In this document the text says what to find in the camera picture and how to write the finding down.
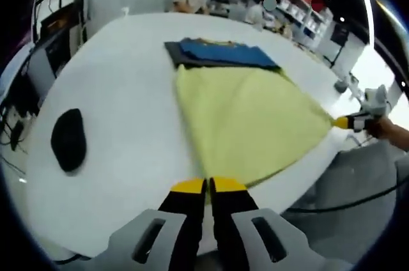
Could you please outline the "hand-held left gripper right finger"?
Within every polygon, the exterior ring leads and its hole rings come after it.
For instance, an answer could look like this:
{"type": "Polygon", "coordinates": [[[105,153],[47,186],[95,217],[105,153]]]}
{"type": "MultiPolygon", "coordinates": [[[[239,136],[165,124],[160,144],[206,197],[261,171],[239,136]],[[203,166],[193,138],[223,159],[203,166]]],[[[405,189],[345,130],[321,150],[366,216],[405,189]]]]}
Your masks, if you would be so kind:
{"type": "Polygon", "coordinates": [[[260,209],[246,186],[210,178],[213,234],[225,270],[314,270],[305,235],[269,209],[260,209]]]}

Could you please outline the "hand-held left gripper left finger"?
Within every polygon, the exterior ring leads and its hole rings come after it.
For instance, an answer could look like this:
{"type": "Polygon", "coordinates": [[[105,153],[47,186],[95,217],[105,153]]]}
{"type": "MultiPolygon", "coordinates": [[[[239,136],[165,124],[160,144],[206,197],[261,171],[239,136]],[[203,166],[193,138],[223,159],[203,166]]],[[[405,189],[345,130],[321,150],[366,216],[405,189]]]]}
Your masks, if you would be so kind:
{"type": "Polygon", "coordinates": [[[173,185],[158,209],[143,211],[111,235],[105,269],[193,270],[205,197],[205,179],[173,185]]]}

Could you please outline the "person's right hand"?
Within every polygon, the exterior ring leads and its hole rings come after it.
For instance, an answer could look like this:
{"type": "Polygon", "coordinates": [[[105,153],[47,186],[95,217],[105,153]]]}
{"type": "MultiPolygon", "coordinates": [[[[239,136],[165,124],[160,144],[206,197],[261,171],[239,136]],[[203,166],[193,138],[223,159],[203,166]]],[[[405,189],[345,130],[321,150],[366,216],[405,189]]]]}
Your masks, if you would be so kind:
{"type": "Polygon", "coordinates": [[[387,117],[381,117],[369,124],[367,133],[376,139],[392,139],[395,126],[387,117]]]}

